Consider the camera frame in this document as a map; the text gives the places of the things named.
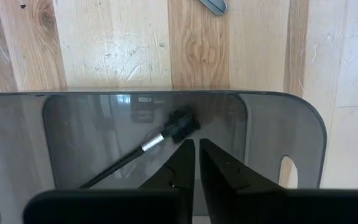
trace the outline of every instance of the silver metal band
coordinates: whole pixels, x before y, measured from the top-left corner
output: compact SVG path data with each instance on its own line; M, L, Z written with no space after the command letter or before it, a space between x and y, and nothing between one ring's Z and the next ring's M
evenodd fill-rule
M162 142L164 140L164 137L162 137L161 134L158 134L158 136L152 138L150 141L142 145L143 151L147 151L154 146L156 146L158 143Z

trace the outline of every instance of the metal tool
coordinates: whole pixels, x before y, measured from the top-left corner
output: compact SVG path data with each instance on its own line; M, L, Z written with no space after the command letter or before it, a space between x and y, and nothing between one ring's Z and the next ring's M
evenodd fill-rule
M221 16L226 12L227 4L224 0L200 0L215 15Z

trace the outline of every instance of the wooden table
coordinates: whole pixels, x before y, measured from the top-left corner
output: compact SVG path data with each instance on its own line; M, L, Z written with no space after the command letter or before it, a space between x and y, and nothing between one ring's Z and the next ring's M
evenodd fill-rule
M314 105L328 130L321 186L358 188L358 1L226 1L217 17L197 0L0 0L0 92L291 93Z

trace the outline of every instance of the gray transparent plastic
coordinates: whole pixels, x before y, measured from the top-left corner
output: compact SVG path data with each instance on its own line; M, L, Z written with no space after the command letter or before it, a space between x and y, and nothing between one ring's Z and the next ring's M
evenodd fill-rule
M193 107L201 129L245 165L278 183L283 156L298 188L319 187L326 130L318 112L296 96L261 91L109 91L0 94L0 216L20 223L36 194L75 189L157 134L167 116ZM136 188L173 154L167 140L93 188ZM194 215L207 215L196 164Z

